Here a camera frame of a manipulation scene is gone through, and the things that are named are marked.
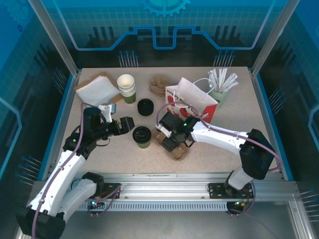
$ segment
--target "glass panel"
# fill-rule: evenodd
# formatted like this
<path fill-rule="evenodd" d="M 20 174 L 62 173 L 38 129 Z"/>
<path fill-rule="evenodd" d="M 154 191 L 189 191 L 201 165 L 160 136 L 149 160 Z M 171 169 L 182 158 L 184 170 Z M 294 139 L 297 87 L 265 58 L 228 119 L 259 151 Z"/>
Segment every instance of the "glass panel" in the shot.
<path fill-rule="evenodd" d="M 80 68 L 136 67 L 136 61 L 143 67 L 252 66 L 285 4 L 286 0 L 44 1 Z"/>
<path fill-rule="evenodd" d="M 26 0 L 0 1 L 0 22 L 0 235 L 9 239 L 17 229 L 15 209 L 26 205 L 37 177 L 70 72 Z"/>
<path fill-rule="evenodd" d="M 318 1 L 300 1 L 260 71 L 293 177 L 301 192 L 314 188 L 316 194 L 319 190 L 318 10 Z"/>

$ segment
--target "floor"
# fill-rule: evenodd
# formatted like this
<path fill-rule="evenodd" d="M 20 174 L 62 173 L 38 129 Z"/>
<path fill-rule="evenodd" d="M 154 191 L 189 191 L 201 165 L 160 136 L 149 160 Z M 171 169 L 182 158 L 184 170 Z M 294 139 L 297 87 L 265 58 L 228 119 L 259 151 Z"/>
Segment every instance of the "floor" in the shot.
<path fill-rule="evenodd" d="M 61 239 L 294 239 L 294 230 L 285 204 L 256 203 L 239 218 L 225 212 L 109 212 L 99 218 L 76 212 Z"/>

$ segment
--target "gear logo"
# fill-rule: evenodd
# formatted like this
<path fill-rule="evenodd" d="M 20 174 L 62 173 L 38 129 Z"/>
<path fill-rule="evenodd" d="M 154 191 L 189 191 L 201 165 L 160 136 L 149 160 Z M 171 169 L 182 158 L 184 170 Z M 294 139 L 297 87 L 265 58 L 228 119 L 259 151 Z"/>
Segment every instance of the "gear logo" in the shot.
<path fill-rule="evenodd" d="M 4 5 L 11 17 L 20 25 L 28 20 L 29 5 L 27 0 L 0 0 L 0 5 Z"/>
<path fill-rule="evenodd" d="M 150 11 L 150 14 L 155 13 L 156 16 L 166 17 L 179 14 L 181 9 L 185 10 L 190 0 L 140 0 L 140 3 L 144 9 Z"/>

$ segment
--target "black lid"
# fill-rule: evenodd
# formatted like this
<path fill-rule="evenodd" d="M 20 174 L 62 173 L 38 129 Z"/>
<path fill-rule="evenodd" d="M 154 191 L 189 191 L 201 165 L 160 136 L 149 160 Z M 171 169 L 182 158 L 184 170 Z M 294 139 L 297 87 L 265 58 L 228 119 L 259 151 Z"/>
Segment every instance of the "black lid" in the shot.
<path fill-rule="evenodd" d="M 152 137 L 152 133 L 149 128 L 145 126 L 137 127 L 133 131 L 133 139 L 136 143 L 146 143 Z"/>
<path fill-rule="evenodd" d="M 154 104 L 149 99 L 142 99 L 138 103 L 138 111 L 143 116 L 150 116 L 154 111 Z"/>

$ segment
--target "stacked paper cups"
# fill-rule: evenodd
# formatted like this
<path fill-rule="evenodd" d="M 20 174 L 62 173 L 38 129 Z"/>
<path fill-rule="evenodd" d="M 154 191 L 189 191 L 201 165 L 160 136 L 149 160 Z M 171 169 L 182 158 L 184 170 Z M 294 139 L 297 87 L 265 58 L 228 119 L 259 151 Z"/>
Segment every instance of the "stacked paper cups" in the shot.
<path fill-rule="evenodd" d="M 117 80 L 119 91 L 128 104 L 132 104 L 136 100 L 136 87 L 134 77 L 129 74 L 121 75 Z"/>

